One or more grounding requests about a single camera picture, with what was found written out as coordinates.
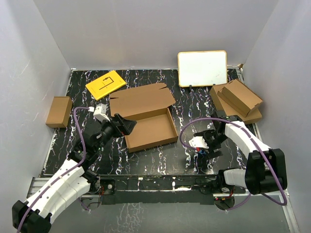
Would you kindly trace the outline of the blue toy car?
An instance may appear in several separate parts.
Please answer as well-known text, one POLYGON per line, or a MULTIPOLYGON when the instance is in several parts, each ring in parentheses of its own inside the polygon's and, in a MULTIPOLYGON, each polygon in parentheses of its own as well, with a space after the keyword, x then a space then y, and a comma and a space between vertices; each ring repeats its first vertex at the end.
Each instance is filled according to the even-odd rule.
POLYGON ((206 155, 205 150, 204 149, 200 149, 200 148, 197 148, 197 153, 200 154, 200 155, 203 155, 203 156, 206 155))

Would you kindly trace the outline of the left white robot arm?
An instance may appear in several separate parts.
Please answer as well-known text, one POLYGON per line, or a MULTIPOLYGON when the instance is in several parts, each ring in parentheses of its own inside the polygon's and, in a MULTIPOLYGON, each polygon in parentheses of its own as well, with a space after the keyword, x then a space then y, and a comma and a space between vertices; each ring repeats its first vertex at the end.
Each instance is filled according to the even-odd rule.
POLYGON ((18 200, 12 207, 13 227, 19 233, 47 233, 55 220, 73 202, 85 193, 94 194, 100 189, 99 176, 89 172, 95 162, 101 144, 111 138, 129 135, 137 122, 114 114, 104 116, 101 129, 84 139, 77 126, 80 139, 59 170, 32 196, 18 200))

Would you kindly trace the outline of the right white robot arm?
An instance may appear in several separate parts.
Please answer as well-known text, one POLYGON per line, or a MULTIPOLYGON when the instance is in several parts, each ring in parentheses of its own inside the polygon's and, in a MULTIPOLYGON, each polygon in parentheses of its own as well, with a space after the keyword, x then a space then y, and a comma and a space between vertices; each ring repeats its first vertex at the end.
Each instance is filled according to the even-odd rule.
POLYGON ((212 114, 213 130, 195 133, 205 154, 212 158, 220 156, 221 144, 232 140, 246 157, 246 169, 220 170, 213 183, 221 192, 229 192, 234 186, 246 188, 253 195, 285 190, 287 174, 285 155, 281 149, 272 149, 262 143, 246 127, 238 115, 227 116, 223 111, 212 114))

